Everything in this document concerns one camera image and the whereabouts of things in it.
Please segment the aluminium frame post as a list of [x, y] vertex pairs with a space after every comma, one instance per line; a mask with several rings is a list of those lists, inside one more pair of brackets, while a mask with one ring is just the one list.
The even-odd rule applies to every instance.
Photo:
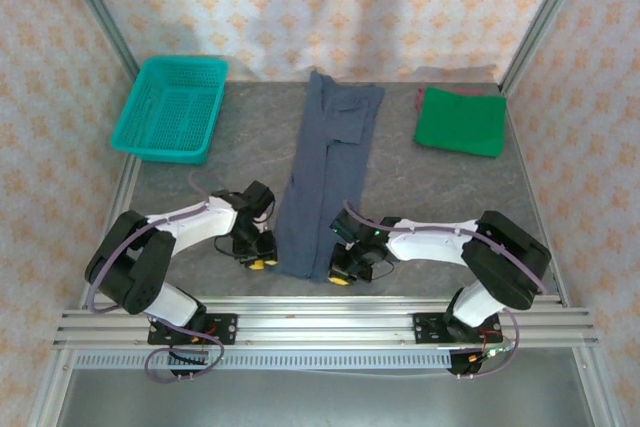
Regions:
[[134, 58], [117, 22], [112, 16], [105, 0], [84, 0], [95, 20], [106, 35], [108, 42], [119, 58], [127, 77], [134, 81], [139, 73], [139, 65]]
[[499, 90], [509, 95], [516, 87], [526, 66], [533, 59], [536, 49], [557, 16], [565, 0], [542, 0], [512, 60], [506, 69]]

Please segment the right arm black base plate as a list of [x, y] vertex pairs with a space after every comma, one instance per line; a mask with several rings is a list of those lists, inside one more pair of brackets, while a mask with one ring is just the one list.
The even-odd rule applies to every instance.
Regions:
[[498, 344], [504, 340], [497, 314], [478, 327], [469, 327], [448, 314], [436, 312], [414, 313], [412, 322], [417, 344]]

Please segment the teal plastic mesh basket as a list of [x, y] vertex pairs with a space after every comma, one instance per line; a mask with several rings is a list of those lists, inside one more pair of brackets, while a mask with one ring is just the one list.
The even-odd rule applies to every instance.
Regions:
[[116, 124], [111, 147], [144, 161], [204, 163], [228, 72], [226, 61], [211, 57], [148, 59]]

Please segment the aluminium mounting rail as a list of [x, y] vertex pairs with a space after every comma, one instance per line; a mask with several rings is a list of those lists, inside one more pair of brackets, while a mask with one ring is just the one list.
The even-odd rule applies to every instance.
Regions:
[[[408, 349], [415, 344], [412, 317], [446, 309], [442, 299], [385, 296], [210, 297], [212, 313], [238, 316], [237, 347], [249, 349]], [[538, 297], [531, 309], [501, 315], [506, 336], [523, 348], [596, 347], [593, 317], [585, 307], [565, 307], [556, 295]], [[58, 349], [146, 347], [148, 322], [122, 310], [62, 314], [53, 344]]]

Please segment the green folded t-shirt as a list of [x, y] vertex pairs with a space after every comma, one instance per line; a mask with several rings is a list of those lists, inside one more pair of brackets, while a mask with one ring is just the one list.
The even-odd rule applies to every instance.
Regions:
[[419, 102], [414, 141], [422, 146], [497, 158], [505, 143], [507, 101], [428, 87]]

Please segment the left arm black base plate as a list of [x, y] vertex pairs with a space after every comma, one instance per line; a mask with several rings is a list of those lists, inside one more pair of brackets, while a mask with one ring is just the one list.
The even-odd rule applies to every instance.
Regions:
[[236, 314], [200, 313], [184, 326], [184, 329], [198, 332], [198, 335], [195, 335], [175, 331], [159, 321], [155, 321], [150, 323], [147, 343], [157, 346], [212, 345], [212, 341], [201, 337], [201, 334], [206, 334], [216, 338], [224, 345], [234, 345], [237, 323], [238, 316]]

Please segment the blue t-shirt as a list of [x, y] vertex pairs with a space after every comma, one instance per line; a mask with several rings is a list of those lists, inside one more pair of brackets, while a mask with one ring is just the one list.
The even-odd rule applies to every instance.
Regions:
[[336, 82], [313, 71], [291, 175], [275, 224], [276, 271], [325, 283], [339, 236], [331, 223], [361, 199], [385, 89]]

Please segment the aluminium table side rail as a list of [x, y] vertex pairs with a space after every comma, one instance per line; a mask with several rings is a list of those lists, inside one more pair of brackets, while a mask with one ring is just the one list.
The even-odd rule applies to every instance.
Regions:
[[583, 339], [582, 344], [578, 347], [571, 348], [572, 357], [578, 373], [579, 385], [585, 397], [588, 416], [593, 422], [594, 427], [627, 427], [621, 407], [615, 399], [613, 385], [607, 371], [602, 334], [595, 326], [595, 310], [590, 306], [585, 306], [581, 300], [575, 302], [571, 296], [568, 278], [559, 262], [560, 253], [557, 249], [557, 242], [542, 210], [543, 205], [539, 198], [540, 192], [536, 185], [534, 170], [527, 160], [526, 148], [523, 143], [522, 133], [520, 132], [521, 128], [518, 126], [515, 104], [510, 99], [507, 100], [507, 103], [508, 124], [518, 148], [519, 160], [526, 178], [527, 189], [533, 205], [536, 222], [542, 240], [552, 254], [550, 276], [555, 286], [554, 295], [559, 298], [564, 311], [567, 311], [569, 308], [581, 308], [585, 310], [592, 319], [592, 342], [588, 344], [587, 340]]
[[[102, 229], [102, 236], [106, 235], [118, 215], [130, 205], [140, 164], [141, 161], [136, 157], [130, 154], [125, 156]], [[78, 351], [74, 348], [52, 347], [50, 349], [48, 364], [37, 390], [33, 408], [26, 423], [27, 427], [57, 426], [77, 356]]]

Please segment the red folded t-shirt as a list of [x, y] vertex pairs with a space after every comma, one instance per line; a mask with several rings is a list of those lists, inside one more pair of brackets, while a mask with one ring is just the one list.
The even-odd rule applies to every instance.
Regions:
[[[421, 87], [418, 89], [416, 98], [414, 101], [415, 110], [418, 114], [421, 113], [424, 97], [428, 90], [433, 89], [430, 87]], [[445, 92], [463, 95], [463, 96], [484, 96], [484, 93], [481, 90], [471, 90], [471, 89], [445, 89]]]

